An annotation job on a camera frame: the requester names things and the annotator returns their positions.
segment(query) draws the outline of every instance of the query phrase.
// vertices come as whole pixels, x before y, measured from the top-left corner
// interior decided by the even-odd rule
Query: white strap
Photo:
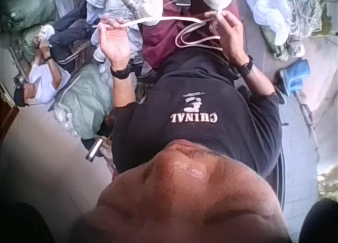
[[[209,41],[209,40],[219,40],[220,37],[219,36],[210,36],[198,41],[193,41],[193,42],[186,42],[183,40],[183,36],[186,34],[189,34],[203,26],[206,25],[207,22],[212,21],[213,19],[208,19],[208,20],[199,20],[198,18],[194,18],[194,17],[145,17],[145,18],[140,18],[139,20],[134,20],[134,21],[130,21],[127,22],[125,24],[122,24],[121,27],[128,27],[131,25],[136,25],[136,24],[140,24],[143,22],[148,22],[148,21],[156,21],[156,20],[183,20],[183,21],[190,21],[190,22],[194,22],[193,24],[185,27],[176,37],[175,39],[175,43],[176,46],[179,48],[188,48],[191,46],[198,46],[200,48],[206,48],[206,49],[215,49],[218,51],[223,51],[222,48],[216,47],[216,46],[209,46],[209,45],[203,45],[201,44],[202,42],[205,41]],[[178,40],[181,40],[185,45],[180,45]]]

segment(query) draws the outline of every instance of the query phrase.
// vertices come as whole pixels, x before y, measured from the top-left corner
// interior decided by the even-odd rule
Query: man's arm
[[[41,49],[39,47],[39,42],[38,42],[37,36],[35,36],[33,38],[33,44],[34,44],[35,52],[34,52],[34,60],[33,60],[33,63],[32,63],[32,69],[40,65],[41,58],[42,58],[42,52],[41,52]]]
[[[34,61],[32,66],[39,66],[42,58],[42,52],[39,48],[35,48]]]
[[[46,59],[49,58],[49,60],[46,62],[46,64],[48,65],[51,74],[52,74],[52,78],[53,78],[53,87],[55,90],[57,90],[61,84],[62,81],[62,75],[61,72],[59,70],[59,67],[57,65],[57,63],[50,58],[51,56],[51,52],[49,50],[49,42],[47,40],[45,41],[41,41],[40,43],[40,49],[42,51],[43,57]]]
[[[206,17],[216,16],[216,12],[208,12]],[[221,37],[223,52],[235,66],[241,67],[249,63],[249,57],[244,51],[243,24],[229,11],[223,11],[211,24],[210,30]],[[256,97],[272,95],[275,88],[270,80],[255,66],[251,73],[244,77],[246,84]]]
[[[98,27],[102,51],[109,59],[114,72],[126,69],[130,59],[130,47],[126,28],[120,27],[123,20],[114,20],[104,15]],[[113,100],[115,107],[125,107],[136,102],[132,79],[113,76]]]
[[[249,58],[247,61],[242,62],[240,66],[244,66],[247,63],[249,63]],[[253,65],[250,74],[244,77],[244,81],[255,97],[265,97],[275,93],[275,88],[271,81],[255,65]]]

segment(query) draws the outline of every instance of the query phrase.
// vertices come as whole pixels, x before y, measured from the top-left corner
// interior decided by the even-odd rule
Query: plastic bag
[[[41,26],[35,25],[28,29],[25,29],[22,33],[22,36],[19,38],[19,46],[28,62],[32,62],[34,60],[35,48],[33,43],[33,38],[40,31]]]
[[[287,0],[246,0],[253,18],[259,25],[266,25],[276,33],[274,44],[282,46],[289,36],[289,7]]]
[[[2,30],[21,31],[58,17],[54,0],[1,0]]]

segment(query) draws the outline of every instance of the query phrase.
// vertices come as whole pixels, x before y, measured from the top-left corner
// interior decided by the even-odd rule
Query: wristwatch
[[[252,67],[254,66],[253,60],[254,59],[249,55],[249,62],[243,66],[237,67],[238,72],[243,78],[250,74]]]
[[[118,70],[118,71],[114,71],[112,70],[111,66],[110,66],[110,72],[112,74],[113,77],[118,78],[118,79],[126,79],[129,77],[130,74],[130,69],[129,69],[129,64],[127,65],[127,67],[124,70]]]

